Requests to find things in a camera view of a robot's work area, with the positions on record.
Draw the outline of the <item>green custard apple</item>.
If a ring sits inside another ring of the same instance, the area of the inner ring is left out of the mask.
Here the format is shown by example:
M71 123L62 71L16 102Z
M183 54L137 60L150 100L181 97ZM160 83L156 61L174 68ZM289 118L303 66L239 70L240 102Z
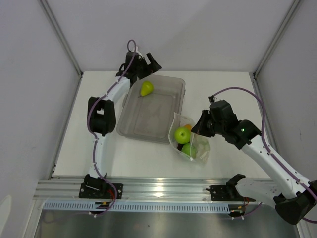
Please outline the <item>green custard apple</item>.
M196 156L197 156L196 147L194 145L191 145L190 143L183 145L181 151L192 158L196 158Z

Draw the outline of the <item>purple eggplant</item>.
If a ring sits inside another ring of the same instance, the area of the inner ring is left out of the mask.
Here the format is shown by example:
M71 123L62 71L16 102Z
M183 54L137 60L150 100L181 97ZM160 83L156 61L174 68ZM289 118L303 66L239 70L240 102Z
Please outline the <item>purple eggplant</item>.
M178 144L177 145L177 150L182 151L183 146L184 146L183 144Z

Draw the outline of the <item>clear dotted zip bag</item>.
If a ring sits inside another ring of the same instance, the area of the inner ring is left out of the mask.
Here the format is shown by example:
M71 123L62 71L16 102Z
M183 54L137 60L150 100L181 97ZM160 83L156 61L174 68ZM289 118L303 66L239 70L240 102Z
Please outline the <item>clear dotted zip bag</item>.
M191 131L193 126L191 118L174 113L168 140L181 160L204 166L210 154L210 144L206 138Z

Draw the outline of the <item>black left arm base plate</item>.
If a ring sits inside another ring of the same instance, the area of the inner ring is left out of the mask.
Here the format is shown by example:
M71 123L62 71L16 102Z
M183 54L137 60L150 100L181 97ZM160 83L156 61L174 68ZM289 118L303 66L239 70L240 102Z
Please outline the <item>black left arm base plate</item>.
M113 184L117 194L116 199L122 198L123 193L123 184L121 183L114 183ZM79 198L85 198L85 199L113 199L114 198L114 188L110 185L107 185L105 189L93 189L90 187L87 187L84 183L81 184L80 190L79 190Z

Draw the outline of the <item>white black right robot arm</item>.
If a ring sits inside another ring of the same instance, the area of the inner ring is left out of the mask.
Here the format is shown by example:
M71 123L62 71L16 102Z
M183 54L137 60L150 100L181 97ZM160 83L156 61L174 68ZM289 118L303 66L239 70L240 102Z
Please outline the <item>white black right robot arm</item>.
M247 197L273 207L289 224L296 225L317 203L317 183L293 169L271 146L262 132L249 120L239 120L231 105L220 100L203 110L192 132L226 142L253 159L274 181L275 186L256 182L237 174L227 182L226 194L232 200Z

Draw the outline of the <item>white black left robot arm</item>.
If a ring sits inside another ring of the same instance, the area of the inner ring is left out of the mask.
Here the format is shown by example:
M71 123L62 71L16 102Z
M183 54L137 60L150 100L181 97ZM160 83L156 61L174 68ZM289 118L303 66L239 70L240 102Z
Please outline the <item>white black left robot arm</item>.
M105 168L102 164L106 146L116 126L115 104L137 82L159 70L151 53L146 54L150 63L138 52L128 51L125 63L115 75L114 84L101 97L90 97L88 100L87 129L94 137L92 165L84 178L82 191L90 191L96 198L103 198L109 189L115 189L106 180Z

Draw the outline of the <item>orange fruit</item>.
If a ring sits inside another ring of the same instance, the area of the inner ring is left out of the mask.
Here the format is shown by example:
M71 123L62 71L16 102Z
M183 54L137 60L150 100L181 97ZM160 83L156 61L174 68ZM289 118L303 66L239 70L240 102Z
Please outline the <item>orange fruit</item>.
M184 125L184 127L188 128L189 130L192 129L192 126L190 124L186 124L186 125Z

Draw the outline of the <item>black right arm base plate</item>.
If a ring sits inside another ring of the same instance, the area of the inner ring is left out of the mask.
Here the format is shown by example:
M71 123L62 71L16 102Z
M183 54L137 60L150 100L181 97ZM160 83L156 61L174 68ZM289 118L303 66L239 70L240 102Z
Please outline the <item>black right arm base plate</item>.
M206 188L212 201L250 201L255 202L252 198L243 198L234 187L226 185L210 185Z

